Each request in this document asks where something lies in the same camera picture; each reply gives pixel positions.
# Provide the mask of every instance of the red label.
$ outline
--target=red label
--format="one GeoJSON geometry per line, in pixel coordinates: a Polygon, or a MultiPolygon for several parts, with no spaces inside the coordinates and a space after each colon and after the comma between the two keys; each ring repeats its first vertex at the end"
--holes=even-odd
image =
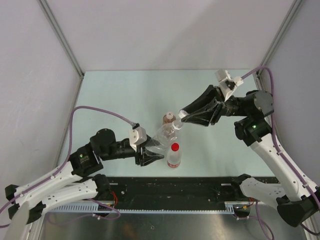
{"type": "Polygon", "coordinates": [[[169,163],[168,161],[166,162],[167,164],[168,164],[168,166],[170,167],[170,168],[173,168],[173,169],[175,169],[175,168],[177,168],[177,167],[179,167],[179,165],[180,165],[180,163],[181,162],[179,162],[178,164],[171,164],[171,163],[169,163]]]}

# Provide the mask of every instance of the red bottle cap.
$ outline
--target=red bottle cap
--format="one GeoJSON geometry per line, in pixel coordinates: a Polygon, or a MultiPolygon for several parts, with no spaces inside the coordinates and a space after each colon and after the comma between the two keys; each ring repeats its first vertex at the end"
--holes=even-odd
{"type": "Polygon", "coordinates": [[[178,151],[179,150],[179,144],[175,142],[174,144],[171,145],[171,149],[174,152],[178,151]]]}

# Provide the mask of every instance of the bottle with red cap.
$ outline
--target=bottle with red cap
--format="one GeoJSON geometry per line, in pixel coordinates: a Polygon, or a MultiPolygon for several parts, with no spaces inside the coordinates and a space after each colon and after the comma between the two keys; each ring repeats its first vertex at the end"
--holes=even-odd
{"type": "Polygon", "coordinates": [[[178,143],[173,143],[166,153],[166,162],[170,168],[177,168],[181,163],[181,150],[178,143]]]}

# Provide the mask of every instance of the white table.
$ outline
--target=white table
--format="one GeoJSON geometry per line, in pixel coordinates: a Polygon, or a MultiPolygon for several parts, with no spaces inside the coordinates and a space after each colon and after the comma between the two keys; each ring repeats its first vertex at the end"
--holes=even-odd
{"type": "MultiPolygon", "coordinates": [[[[230,70],[233,77],[249,70],[230,70]]],[[[89,71],[85,73],[76,105],[116,112],[138,122],[151,137],[168,111],[175,114],[198,98],[208,85],[218,85],[216,70],[89,71]]],[[[243,97],[257,89],[252,76],[235,92],[243,97]]],[[[274,176],[263,160],[235,135],[234,122],[241,117],[222,117],[214,126],[186,123],[181,130],[182,160],[169,168],[164,159],[148,166],[133,158],[103,162],[101,174],[112,177],[226,177],[249,174],[274,176]]],[[[100,129],[112,129],[117,141],[128,138],[126,122],[101,112],[80,109],[74,115],[72,152],[87,144],[100,129]]],[[[60,163],[66,158],[64,144],[60,163]]]]}

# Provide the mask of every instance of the wall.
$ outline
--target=wall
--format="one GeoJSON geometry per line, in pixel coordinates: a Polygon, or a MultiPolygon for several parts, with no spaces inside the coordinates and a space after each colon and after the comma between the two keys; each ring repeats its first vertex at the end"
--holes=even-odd
{"type": "Polygon", "coordinates": [[[299,167],[320,184],[320,1],[306,1],[269,66],[282,144],[299,167]]]}
{"type": "MultiPolygon", "coordinates": [[[[0,7],[0,205],[54,166],[80,78],[36,0],[0,7]]],[[[0,224],[9,223],[7,210],[0,224]]],[[[0,230],[3,239],[6,230],[0,230]]]]}
{"type": "Polygon", "coordinates": [[[48,0],[84,71],[250,69],[293,0],[48,0]]]}

